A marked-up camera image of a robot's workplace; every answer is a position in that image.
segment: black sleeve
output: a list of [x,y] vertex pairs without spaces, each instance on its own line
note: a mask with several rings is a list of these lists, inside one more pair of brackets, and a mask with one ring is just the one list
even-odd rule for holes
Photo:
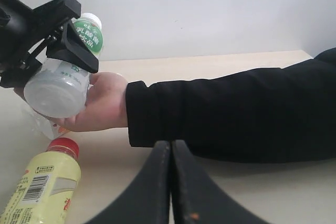
[[336,157],[336,48],[296,65],[126,91],[132,146],[185,140],[197,155],[238,162]]

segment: red bottle cap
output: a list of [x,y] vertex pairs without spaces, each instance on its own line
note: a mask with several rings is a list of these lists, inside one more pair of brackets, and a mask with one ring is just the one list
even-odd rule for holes
[[66,137],[60,137],[60,138],[54,139],[49,144],[48,148],[53,147],[53,146],[63,146],[65,148],[68,148],[75,154],[76,158],[78,158],[79,146],[72,139],[69,139],[69,138],[66,138]]

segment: green bottle label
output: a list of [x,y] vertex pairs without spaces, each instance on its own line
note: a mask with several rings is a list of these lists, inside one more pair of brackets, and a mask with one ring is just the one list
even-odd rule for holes
[[99,27],[89,21],[75,21],[74,26],[81,40],[94,54],[98,54],[103,47],[103,34]]

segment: white wall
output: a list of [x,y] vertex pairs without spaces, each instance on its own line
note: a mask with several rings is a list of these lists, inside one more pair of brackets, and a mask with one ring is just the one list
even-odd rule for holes
[[[36,7],[49,0],[21,0]],[[336,46],[334,0],[79,0],[103,23],[103,60]]]

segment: yellow bottle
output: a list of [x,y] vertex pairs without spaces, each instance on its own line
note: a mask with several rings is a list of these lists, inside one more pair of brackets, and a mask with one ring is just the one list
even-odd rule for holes
[[35,156],[0,215],[0,224],[64,223],[81,175],[78,154],[73,140],[57,138]]

